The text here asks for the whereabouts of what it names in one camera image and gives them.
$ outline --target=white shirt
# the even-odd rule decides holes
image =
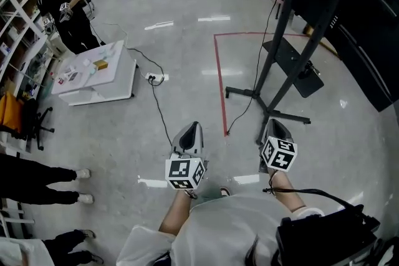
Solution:
[[[320,211],[302,212],[304,217]],[[277,250],[276,230],[284,217],[295,219],[297,214],[262,192],[215,199],[194,207],[176,237],[135,226],[117,266],[152,265],[166,252],[176,266],[243,266],[256,236],[256,263],[270,265]]]
[[[0,237],[0,260],[7,266],[21,266],[22,252],[29,266],[54,266],[49,251],[40,239],[8,239]]]

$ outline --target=black shirt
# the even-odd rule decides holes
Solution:
[[[70,3],[71,0],[37,0],[37,7],[40,10],[40,14],[45,16],[46,14],[50,14],[56,25],[64,24],[60,23],[60,7],[63,3]],[[71,18],[71,22],[76,21],[77,19],[84,17],[85,13],[82,9],[82,6],[78,3],[73,8],[72,11],[74,15]]]

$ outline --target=man in black shirt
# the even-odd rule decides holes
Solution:
[[[87,19],[80,0],[37,0],[43,21],[50,14],[61,36],[62,42],[75,54],[99,47],[97,38],[92,34],[90,21]],[[68,21],[60,22],[60,7],[68,3],[73,12]]]

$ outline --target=white table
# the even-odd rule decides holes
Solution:
[[[85,59],[91,62],[88,67],[83,65]],[[92,63],[101,59],[108,62],[108,67],[91,75]],[[59,84],[57,78],[70,66],[79,72],[76,81],[66,80],[63,84]],[[103,45],[65,59],[60,66],[51,93],[58,95],[69,105],[128,99],[133,96],[136,67],[136,60],[133,60],[124,49],[123,40]]]

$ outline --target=person sitting on floor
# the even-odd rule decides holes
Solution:
[[[0,198],[8,198],[26,204],[73,204],[93,203],[93,196],[72,191],[56,191],[47,185],[57,182],[69,182],[75,179],[87,179],[89,169],[74,171],[64,168],[50,168],[27,159],[0,154],[1,178]]]
[[[50,240],[0,237],[0,266],[78,266],[90,262],[103,265],[103,259],[88,250],[71,253],[86,238],[94,239],[94,232],[76,229]]]

